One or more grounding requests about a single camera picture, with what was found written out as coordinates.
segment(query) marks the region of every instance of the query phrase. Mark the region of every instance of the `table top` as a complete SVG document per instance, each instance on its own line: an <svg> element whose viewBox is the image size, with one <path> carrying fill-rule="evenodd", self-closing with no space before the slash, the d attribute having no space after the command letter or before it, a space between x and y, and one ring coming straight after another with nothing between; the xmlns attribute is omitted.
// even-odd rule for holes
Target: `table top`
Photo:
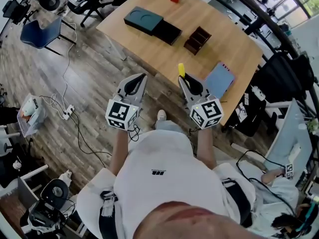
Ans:
<svg viewBox="0 0 319 239"><path fill-rule="evenodd" d="M305 169L313 147L305 125L304 116L301 113L296 100L293 99L288 107L283 126L277 133L266 157L270 161L281 165L287 165L290 163L290 152L296 143L299 143L301 150L294 160L294 176L292 179L294 183L298 182ZM270 170L278 168L278 165L268 161L265 161L264 165Z"/></svg>
<svg viewBox="0 0 319 239"><path fill-rule="evenodd" d="M147 35L124 23L124 17L139 6L164 17L182 30L170 46L155 36ZM201 26L211 34L202 49L193 55L184 48L189 36ZM235 81L221 99L224 125L238 105L258 64L262 50L227 16L202 0L128 0L118 7L97 29L127 48L152 68L178 86L178 63L185 70L205 79L215 65L223 62L235 76Z"/></svg>

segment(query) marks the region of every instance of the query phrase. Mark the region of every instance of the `jeans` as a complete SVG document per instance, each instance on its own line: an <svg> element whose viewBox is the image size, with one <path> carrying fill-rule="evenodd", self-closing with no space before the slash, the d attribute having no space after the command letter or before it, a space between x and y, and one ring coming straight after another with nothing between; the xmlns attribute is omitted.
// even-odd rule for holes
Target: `jeans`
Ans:
<svg viewBox="0 0 319 239"><path fill-rule="evenodd" d="M158 121L156 121L155 129L175 131L175 132L185 134L183 129L181 129L181 127L179 125L172 122L171 120L158 120Z"/></svg>

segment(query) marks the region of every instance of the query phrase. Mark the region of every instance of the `yellow marker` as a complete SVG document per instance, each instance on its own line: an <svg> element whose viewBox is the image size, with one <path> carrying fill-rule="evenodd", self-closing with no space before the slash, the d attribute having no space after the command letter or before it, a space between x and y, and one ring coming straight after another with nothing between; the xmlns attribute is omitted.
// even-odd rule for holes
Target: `yellow marker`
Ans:
<svg viewBox="0 0 319 239"><path fill-rule="evenodd" d="M179 75L184 78L185 77L185 68L184 68L183 63L178 64L178 71L179 71Z"/></svg>

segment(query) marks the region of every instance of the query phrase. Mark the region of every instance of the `human arm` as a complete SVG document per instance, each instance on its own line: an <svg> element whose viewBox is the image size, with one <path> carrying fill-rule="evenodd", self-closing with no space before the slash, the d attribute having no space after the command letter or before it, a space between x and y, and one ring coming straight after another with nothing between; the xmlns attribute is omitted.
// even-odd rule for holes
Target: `human arm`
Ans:
<svg viewBox="0 0 319 239"><path fill-rule="evenodd" d="M213 150L213 132L208 127L198 132L197 159L202 161L209 169L217 166Z"/></svg>
<svg viewBox="0 0 319 239"><path fill-rule="evenodd" d="M116 176L121 170L129 154L128 132L118 130L110 163L110 171Z"/></svg>
<svg viewBox="0 0 319 239"><path fill-rule="evenodd" d="M285 171L283 168L278 168L278 169L274 169L274 170L270 170L267 173L264 173L261 176L261 181L264 184L268 184L271 183L272 181L274 181L279 175L284 174Z"/></svg>

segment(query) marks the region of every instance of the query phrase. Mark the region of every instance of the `light blue desk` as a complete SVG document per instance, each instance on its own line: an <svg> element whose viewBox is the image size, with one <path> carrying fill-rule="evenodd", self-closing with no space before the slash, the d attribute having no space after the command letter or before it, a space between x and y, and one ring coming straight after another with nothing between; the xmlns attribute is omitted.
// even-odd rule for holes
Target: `light blue desk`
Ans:
<svg viewBox="0 0 319 239"><path fill-rule="evenodd" d="M283 126L280 128L277 136L271 145L266 158L276 163L286 165L289 164L289 155L293 146L298 142L301 150L294 160L294 176L293 181L298 182L313 150L309 133L305 126L303 114L295 99L293 99L288 107ZM268 169L276 169L278 165L268 161L264 162Z"/></svg>

